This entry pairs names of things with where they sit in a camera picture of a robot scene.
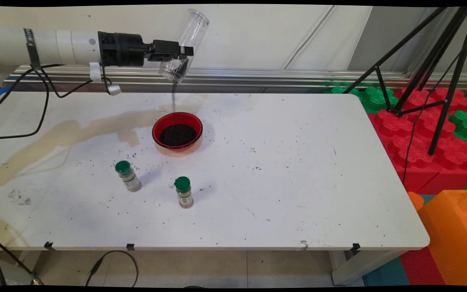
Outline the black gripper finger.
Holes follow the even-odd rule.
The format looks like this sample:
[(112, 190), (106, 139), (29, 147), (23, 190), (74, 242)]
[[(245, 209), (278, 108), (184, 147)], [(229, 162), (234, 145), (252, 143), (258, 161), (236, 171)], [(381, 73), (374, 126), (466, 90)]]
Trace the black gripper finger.
[(182, 46), (177, 41), (164, 41), (159, 39), (155, 39), (152, 44), (149, 44), (149, 58), (175, 58), (179, 56), (194, 56), (193, 47)]

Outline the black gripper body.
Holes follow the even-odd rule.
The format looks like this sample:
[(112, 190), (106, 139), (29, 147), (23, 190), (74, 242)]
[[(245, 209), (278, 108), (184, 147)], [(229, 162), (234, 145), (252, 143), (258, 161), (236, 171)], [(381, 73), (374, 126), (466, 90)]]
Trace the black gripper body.
[(154, 62), (150, 55), (151, 44), (145, 44), (139, 34), (108, 33), (98, 31), (100, 64), (114, 67), (143, 67)]

